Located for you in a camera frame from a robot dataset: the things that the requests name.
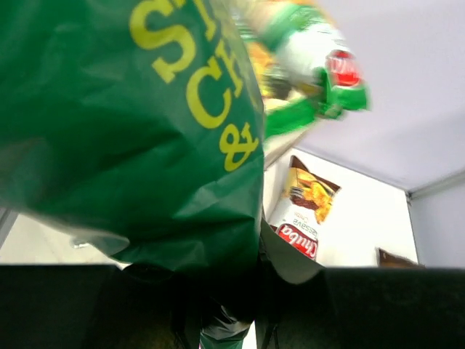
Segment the green Chuba chips bag large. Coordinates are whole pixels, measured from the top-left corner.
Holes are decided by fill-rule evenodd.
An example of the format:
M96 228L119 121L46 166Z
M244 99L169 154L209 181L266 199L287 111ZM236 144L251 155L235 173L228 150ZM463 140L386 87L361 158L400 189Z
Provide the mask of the green Chuba chips bag large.
M319 114L334 119L368 108L368 88L352 50L317 7L285 1L262 40Z

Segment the right aluminium frame post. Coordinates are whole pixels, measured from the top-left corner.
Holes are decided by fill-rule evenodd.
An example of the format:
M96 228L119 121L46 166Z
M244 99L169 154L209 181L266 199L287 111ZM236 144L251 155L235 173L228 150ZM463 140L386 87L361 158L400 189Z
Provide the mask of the right aluminium frame post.
M424 196L430 196L443 190L454 187L464 182L464 170L453 174L448 174L438 180L434 180L425 185L419 186L405 192L406 198L411 201Z

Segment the white two-tier wooden shelf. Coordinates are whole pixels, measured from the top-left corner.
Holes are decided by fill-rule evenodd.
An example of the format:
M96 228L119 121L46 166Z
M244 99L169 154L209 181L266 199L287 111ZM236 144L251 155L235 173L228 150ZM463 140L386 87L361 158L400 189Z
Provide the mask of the white two-tier wooden shelf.
M264 141L264 171L268 170L286 152L295 146L310 130L310 127L273 135Z

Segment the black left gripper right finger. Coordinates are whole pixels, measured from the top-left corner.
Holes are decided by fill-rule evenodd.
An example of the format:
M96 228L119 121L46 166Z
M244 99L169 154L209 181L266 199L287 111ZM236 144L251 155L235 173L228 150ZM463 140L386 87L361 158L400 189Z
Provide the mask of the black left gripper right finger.
M259 348L462 348L464 272L324 268L261 226Z

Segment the brown Chuba bag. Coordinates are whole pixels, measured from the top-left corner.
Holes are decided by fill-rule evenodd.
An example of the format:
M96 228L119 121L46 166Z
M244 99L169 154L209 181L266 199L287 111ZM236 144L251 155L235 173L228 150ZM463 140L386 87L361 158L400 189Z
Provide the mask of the brown Chuba bag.
M340 189L292 156L286 182L268 223L284 241L315 260L322 224Z

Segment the green Chuba chips bag small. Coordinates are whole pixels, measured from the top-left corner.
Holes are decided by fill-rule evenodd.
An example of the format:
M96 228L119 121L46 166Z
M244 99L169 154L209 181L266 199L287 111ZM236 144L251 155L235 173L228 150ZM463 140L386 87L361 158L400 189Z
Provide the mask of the green Chuba chips bag small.
M290 146L315 120L324 91L310 66L317 47L307 29L329 21L309 1L232 1L231 10L263 97L264 148Z

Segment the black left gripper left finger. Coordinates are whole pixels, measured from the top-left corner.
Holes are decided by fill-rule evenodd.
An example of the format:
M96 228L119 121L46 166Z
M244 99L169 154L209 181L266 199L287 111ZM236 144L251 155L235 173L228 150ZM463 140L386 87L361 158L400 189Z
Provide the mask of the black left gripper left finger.
M197 348L186 280L133 265L3 265L2 348Z

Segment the brown Kettle sea salt bag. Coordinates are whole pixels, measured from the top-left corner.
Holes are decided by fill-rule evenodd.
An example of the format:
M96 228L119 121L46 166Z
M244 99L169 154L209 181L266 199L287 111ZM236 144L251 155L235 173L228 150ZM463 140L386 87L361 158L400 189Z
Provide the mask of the brown Kettle sea salt bag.
M408 258L392 254L385 249L376 248L377 263L380 268L425 268Z

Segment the green Real hand cooked bag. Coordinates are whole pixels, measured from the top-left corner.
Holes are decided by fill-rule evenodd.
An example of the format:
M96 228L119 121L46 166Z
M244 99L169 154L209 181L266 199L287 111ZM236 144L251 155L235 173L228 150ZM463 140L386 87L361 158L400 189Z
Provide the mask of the green Real hand cooked bag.
M108 256L239 273L264 111L228 1L3 1L1 203Z

